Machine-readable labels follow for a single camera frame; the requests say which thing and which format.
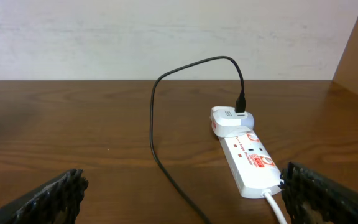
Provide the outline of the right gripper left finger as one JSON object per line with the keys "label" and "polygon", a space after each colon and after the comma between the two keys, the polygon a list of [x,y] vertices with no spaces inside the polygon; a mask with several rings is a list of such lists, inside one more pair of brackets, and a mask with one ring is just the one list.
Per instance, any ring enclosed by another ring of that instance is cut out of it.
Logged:
{"label": "right gripper left finger", "polygon": [[89,182],[70,169],[0,208],[0,224],[75,224]]}

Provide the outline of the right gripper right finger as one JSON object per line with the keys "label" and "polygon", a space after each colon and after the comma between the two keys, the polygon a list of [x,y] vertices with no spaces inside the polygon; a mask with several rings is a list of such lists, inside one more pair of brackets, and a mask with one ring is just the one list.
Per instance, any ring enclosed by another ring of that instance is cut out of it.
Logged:
{"label": "right gripper right finger", "polygon": [[292,223],[358,223],[357,192],[296,162],[280,178]]}

